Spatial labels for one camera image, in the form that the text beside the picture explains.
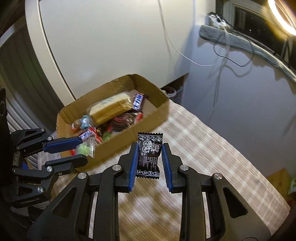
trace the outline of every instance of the checkered tablecloth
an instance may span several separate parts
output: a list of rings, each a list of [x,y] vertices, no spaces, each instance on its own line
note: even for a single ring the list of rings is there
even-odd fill
[[[206,175],[222,173],[272,234],[283,223],[290,207],[282,196],[242,154],[195,115],[170,101],[168,120],[154,132],[163,133],[164,142],[169,143],[172,153],[180,156],[184,164]],[[128,151],[129,148],[98,163],[87,173],[92,175],[102,172],[116,164],[119,157]],[[38,157],[39,166],[55,158],[57,156],[42,153]],[[181,194],[168,192],[161,158],[158,163],[161,172],[159,180],[136,178],[131,193],[119,194],[121,241],[179,240],[182,197]],[[77,173],[61,176],[54,185],[53,196],[75,175]]]

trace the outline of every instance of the plastic bag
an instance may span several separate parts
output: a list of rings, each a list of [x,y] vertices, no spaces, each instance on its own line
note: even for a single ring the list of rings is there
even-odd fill
[[[77,132],[79,130],[85,130],[89,127],[94,127],[95,124],[89,115],[84,115],[82,118],[75,120],[72,124],[71,130]]]
[[[96,146],[97,143],[95,138],[89,137],[85,142],[76,147],[76,154],[82,154],[94,158]]]
[[[142,112],[133,111],[121,114],[113,118],[108,126],[108,131],[122,131],[125,128],[131,126],[132,124],[136,124],[142,119]]]
[[[102,143],[102,138],[97,133],[95,127],[89,127],[87,131],[82,133],[79,137],[82,139],[83,142],[87,141],[90,137],[94,137],[98,143]]]
[[[95,124],[99,126],[131,109],[132,102],[128,92],[121,92],[91,105],[88,114]]]

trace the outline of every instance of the black cable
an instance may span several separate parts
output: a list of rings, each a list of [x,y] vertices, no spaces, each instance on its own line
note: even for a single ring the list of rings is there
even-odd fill
[[[217,39],[217,41],[214,43],[214,45],[213,45],[213,50],[214,50],[214,52],[215,52],[215,54],[216,55],[218,55],[219,57],[223,57],[223,58],[226,58],[226,59],[228,59],[228,60],[230,60],[231,62],[233,62],[233,63],[235,63],[237,66],[239,66],[239,67],[246,67],[247,65],[249,65],[251,62],[252,62],[252,60],[254,59],[254,57],[255,57],[255,51],[254,51],[254,47],[253,47],[253,44],[252,44],[252,42],[251,42],[251,40],[249,39],[249,38],[247,38],[246,36],[244,36],[242,33],[240,33],[239,31],[237,31],[237,30],[235,30],[234,28],[233,28],[233,26],[230,24],[230,23],[228,23],[221,15],[219,15],[219,14],[216,14],[216,13],[214,13],[214,12],[210,12],[209,14],[208,14],[209,16],[212,16],[212,17],[215,17],[215,18],[217,18],[217,16],[219,16],[223,21],[225,21],[225,23],[227,23],[229,26],[231,26],[231,29],[232,29],[232,31],[234,31],[234,32],[236,32],[236,33],[238,33],[238,34],[240,34],[241,36],[243,36],[246,40],[248,40],[248,42],[250,43],[250,45],[251,45],[251,49],[252,49],[252,57],[250,58],[250,60],[246,63],[246,64],[244,64],[244,65],[239,65],[238,63],[236,63],[235,61],[233,61],[233,60],[231,60],[231,59],[229,59],[228,57],[225,57],[225,56],[222,56],[222,55],[219,55],[217,52],[216,52],[216,45],[217,45],[217,42],[219,41],[219,39],[221,38],[221,35],[219,36],[219,38]]]

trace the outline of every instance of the black candy wrapper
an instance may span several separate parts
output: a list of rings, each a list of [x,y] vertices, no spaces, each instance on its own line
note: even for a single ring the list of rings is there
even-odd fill
[[[159,179],[157,159],[163,144],[162,133],[138,133],[139,162],[136,177]]]

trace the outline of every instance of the snack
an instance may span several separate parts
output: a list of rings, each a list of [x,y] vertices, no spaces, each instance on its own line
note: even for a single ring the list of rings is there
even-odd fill
[[[107,130],[109,132],[122,131],[132,124],[136,124],[137,122],[139,122],[142,119],[142,116],[142,112],[139,111],[123,113],[111,120]]]
[[[98,134],[98,136],[102,136],[103,135],[103,133],[102,133],[102,128],[101,127],[97,127],[96,128],[96,133]]]
[[[127,92],[122,92],[92,105],[88,109],[88,113],[96,125],[99,126],[131,109],[132,103],[130,96]]]
[[[157,159],[163,144],[162,133],[138,133],[139,162],[136,177],[159,179]]]
[[[81,119],[75,120],[72,124],[71,130],[77,132],[94,126],[94,123],[89,115],[84,115]]]
[[[94,158],[96,146],[97,143],[95,138],[90,137],[87,141],[76,147],[76,154],[83,154],[85,156],[91,156],[92,158]]]
[[[102,138],[98,135],[96,128],[89,127],[86,132],[79,136],[83,142],[87,141],[90,137],[94,137],[98,143],[102,143]]]
[[[110,131],[105,131],[103,136],[102,136],[102,140],[103,142],[109,141],[110,140],[110,136],[111,136],[111,132]]]
[[[135,99],[133,101],[133,109],[136,111],[142,111],[145,98],[146,98],[146,95],[144,94],[139,94],[139,93],[136,94]]]
[[[76,155],[76,151],[75,151],[75,150],[69,150],[69,152],[70,152],[70,155],[71,155],[71,156]]]

